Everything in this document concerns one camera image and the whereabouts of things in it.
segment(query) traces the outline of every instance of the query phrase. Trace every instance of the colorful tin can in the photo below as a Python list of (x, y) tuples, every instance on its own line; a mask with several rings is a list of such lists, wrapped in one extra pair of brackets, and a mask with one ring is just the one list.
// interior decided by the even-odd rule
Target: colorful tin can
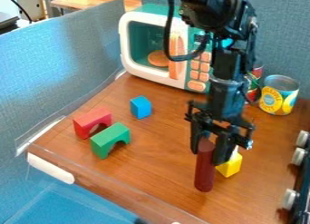
[(259, 107), (274, 115), (287, 115), (295, 105), (299, 83), (284, 75), (269, 75), (259, 100)]
[(250, 73), (248, 80), (250, 82), (249, 89), (247, 91), (247, 98), (251, 102), (257, 102), (259, 99), (259, 90), (258, 86), (260, 83), (260, 78), (263, 75), (264, 66), (261, 62), (258, 62), (254, 65), (253, 71)]

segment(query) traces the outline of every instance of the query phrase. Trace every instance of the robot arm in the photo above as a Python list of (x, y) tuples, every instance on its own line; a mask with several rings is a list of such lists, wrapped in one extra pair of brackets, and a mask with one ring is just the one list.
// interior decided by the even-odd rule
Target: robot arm
[[(207, 37), (193, 54), (170, 56), (169, 37), (174, 0), (169, 0), (169, 17), (165, 27), (164, 49), (172, 61), (189, 60), (204, 51)], [(189, 102), (186, 120), (191, 122), (191, 149), (198, 152), (202, 136), (216, 134), (213, 164), (230, 159), (236, 145), (250, 149), (255, 126), (242, 118), (249, 81), (246, 75), (252, 71), (255, 61), (257, 17), (253, 6), (245, 0), (181, 0), (179, 10), (183, 21), (214, 34), (210, 94), (206, 103)], [(233, 44), (222, 47), (222, 41), (230, 38)], [(228, 122), (223, 128), (214, 121)], [(241, 135), (240, 129), (246, 129)]]

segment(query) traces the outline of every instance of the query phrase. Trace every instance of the white knob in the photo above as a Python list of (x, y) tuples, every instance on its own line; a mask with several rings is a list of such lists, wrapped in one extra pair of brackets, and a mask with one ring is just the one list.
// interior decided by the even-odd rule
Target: white knob
[(309, 135), (309, 133), (307, 131), (300, 131), (298, 138), (296, 140), (296, 146), (304, 148), (306, 141), (308, 139), (308, 135)]
[(291, 160), (291, 163), (296, 166), (300, 166), (304, 160), (305, 155), (306, 155), (305, 149), (296, 148), (293, 158)]
[(296, 191), (287, 189), (282, 201), (282, 208), (286, 210), (291, 210), (297, 195), (298, 193)]

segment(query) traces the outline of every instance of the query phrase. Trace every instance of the wooden tabletop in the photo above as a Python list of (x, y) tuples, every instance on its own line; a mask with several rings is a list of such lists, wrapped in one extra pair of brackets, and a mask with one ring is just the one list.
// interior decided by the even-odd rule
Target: wooden tabletop
[[(130, 99), (139, 95), (153, 104), (153, 114), (143, 120), (137, 120), (130, 112)], [(296, 175), (289, 162), (299, 131), (309, 128), (310, 102), (299, 100), (287, 116), (273, 116), (248, 106), (245, 116), (254, 118), (257, 125), (254, 148), (241, 150), (240, 173), (228, 179), (217, 173), (213, 191), (203, 193), (193, 186), (196, 156), (189, 149), (189, 123), (184, 121), (187, 101), (202, 98), (126, 73), (35, 144), (210, 223), (285, 223), (281, 201), (286, 188), (294, 187)], [(92, 153), (89, 140), (77, 138), (72, 124), (72, 118), (100, 107), (112, 111), (114, 122), (128, 126), (132, 137), (131, 144), (117, 145), (106, 160), (99, 160)], [(56, 158), (44, 156), (35, 148), (29, 151), (64, 167)], [(102, 181), (95, 180), (90, 185), (89, 181), (94, 180), (91, 175), (65, 168), (79, 178), (80, 185), (108, 196), (98, 189), (105, 186)], [(118, 196), (109, 199), (121, 203)]]
[[(53, 0), (51, 6), (63, 9), (83, 10), (103, 3), (109, 3), (113, 0)], [(140, 0), (124, 0), (125, 10), (131, 11), (141, 6)]]

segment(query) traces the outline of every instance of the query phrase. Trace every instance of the blue cube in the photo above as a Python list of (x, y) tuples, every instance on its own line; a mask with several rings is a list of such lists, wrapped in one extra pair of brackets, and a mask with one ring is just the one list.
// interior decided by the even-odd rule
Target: blue cube
[(131, 99), (131, 113), (137, 119), (144, 119), (151, 115), (151, 102), (144, 96)]

